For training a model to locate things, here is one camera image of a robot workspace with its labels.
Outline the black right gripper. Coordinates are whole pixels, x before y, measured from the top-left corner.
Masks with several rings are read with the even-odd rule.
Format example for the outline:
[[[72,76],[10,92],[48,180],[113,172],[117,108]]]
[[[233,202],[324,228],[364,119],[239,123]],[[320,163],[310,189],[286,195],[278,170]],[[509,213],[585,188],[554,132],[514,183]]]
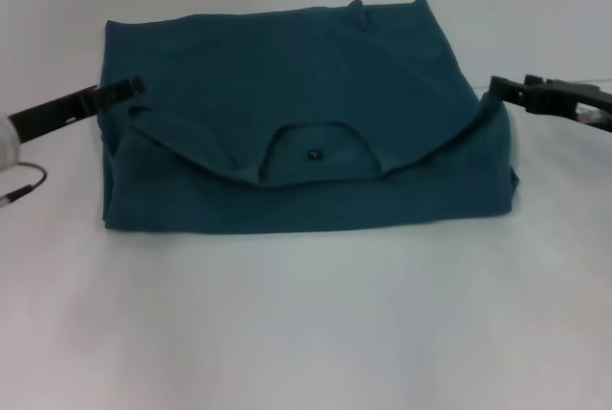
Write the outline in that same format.
[[[526,75],[524,83],[520,83],[492,76],[490,95],[531,114],[570,119],[611,131],[611,95],[596,85],[531,75]]]

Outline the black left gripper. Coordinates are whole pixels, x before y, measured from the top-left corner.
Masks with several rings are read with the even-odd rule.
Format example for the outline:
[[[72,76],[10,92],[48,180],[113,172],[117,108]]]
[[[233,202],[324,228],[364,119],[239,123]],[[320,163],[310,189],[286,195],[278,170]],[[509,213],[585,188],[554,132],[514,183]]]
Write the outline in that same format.
[[[79,90],[65,97],[31,107],[9,115],[21,143],[25,143],[68,125],[68,120],[85,119],[87,115],[80,108],[80,99],[94,92],[97,86]],[[94,93],[94,108],[98,113],[141,95],[145,86],[140,76],[133,76],[111,85],[98,88]]]

